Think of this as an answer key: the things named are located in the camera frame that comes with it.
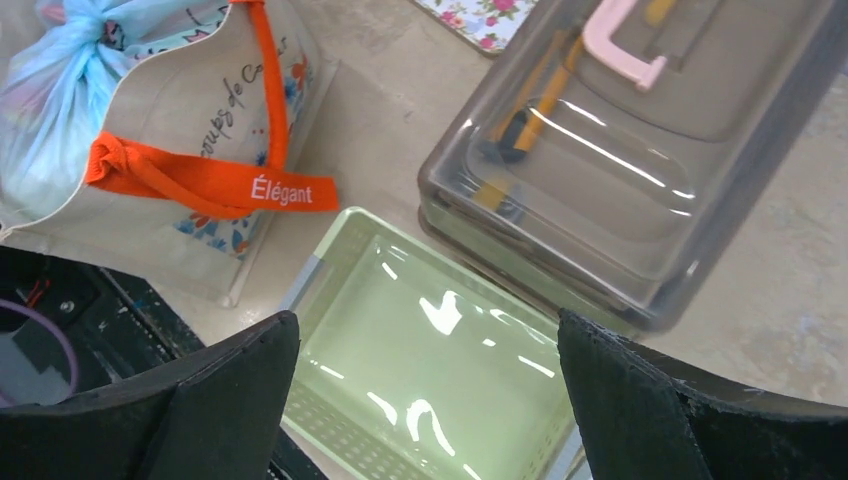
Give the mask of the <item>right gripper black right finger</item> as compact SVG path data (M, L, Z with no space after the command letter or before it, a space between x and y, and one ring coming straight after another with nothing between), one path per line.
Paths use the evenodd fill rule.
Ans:
M748 386L562 309L563 378L597 479L843 479L844 407Z

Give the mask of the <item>beige tote bag orange handles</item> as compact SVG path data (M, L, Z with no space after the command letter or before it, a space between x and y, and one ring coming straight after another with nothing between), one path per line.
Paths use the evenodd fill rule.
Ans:
M339 206L300 151L334 73L294 1L225 1L209 36L117 85L81 181L6 247L107 267L234 305L277 212Z

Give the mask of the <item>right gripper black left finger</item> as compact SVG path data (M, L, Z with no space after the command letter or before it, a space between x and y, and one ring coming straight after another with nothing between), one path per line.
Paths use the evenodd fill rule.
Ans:
M281 311L209 347L49 406L1 413L5 479L261 479L300 346Z

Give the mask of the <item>blue printed plastic bag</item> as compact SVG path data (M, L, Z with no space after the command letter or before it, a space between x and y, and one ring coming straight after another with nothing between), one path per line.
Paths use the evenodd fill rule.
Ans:
M1 215L51 215L76 191L120 80L211 35L225 1L4 1Z

